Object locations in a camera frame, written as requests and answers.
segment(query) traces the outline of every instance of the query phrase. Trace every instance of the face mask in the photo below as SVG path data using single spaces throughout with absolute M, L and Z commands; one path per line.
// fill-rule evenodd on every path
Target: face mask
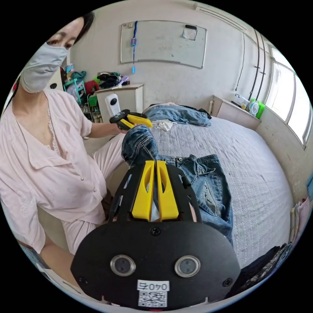
M 21 73 L 22 88 L 29 93 L 45 89 L 66 56 L 67 50 L 64 47 L 54 47 L 44 43 L 27 62 Z

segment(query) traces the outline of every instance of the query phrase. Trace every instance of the screw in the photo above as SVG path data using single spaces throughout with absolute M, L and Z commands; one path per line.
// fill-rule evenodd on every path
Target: screw
M 152 236 L 158 236 L 160 233 L 161 233 L 161 230 L 160 230 L 159 227 L 152 227 L 152 228 L 150 229 L 150 234 L 151 234 Z
M 88 281 L 86 280 L 86 278 L 84 278 L 84 277 L 81 276 L 81 277 L 79 277 L 78 280 L 79 280 L 79 282 L 82 283 L 83 285 L 88 285 Z
M 232 284 L 232 279 L 227 278 L 226 280 L 223 281 L 223 287 L 229 287 Z

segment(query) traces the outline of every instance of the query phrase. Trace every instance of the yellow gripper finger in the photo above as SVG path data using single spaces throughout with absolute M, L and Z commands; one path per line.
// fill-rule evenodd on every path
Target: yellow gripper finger
M 140 116 L 135 116 L 135 115 L 128 114 L 127 115 L 127 119 L 131 123 L 134 123 L 134 124 L 144 124 L 147 127 L 153 127 L 151 121 L 149 119 L 147 119 L 147 118 L 143 118 L 143 117 L 140 117 Z
M 153 201 L 154 161 L 146 161 L 132 210 L 133 218 L 150 222 Z
M 122 122 L 123 124 L 125 124 L 126 126 L 128 126 L 129 128 L 133 128 L 134 125 L 132 123 L 130 123 L 129 121 L 125 120 L 124 118 L 122 118 L 120 120 L 120 122 Z
M 165 161 L 156 162 L 160 221 L 178 218 L 178 208 Z

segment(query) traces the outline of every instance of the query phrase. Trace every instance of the mattress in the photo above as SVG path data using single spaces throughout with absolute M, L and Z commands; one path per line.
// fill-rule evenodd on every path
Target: mattress
M 162 155 L 218 155 L 232 196 L 233 245 L 242 268 L 288 242 L 293 199 L 283 169 L 260 135 L 217 117 L 211 123 L 151 130 Z

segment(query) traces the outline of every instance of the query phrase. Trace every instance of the circular lens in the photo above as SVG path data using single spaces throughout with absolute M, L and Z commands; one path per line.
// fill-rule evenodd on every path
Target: circular lens
M 175 272 L 180 277 L 192 277 L 200 270 L 200 261 L 191 255 L 181 257 L 175 263 Z
M 117 255 L 110 262 L 111 270 L 119 276 L 129 276 L 136 269 L 135 262 L 127 255 Z

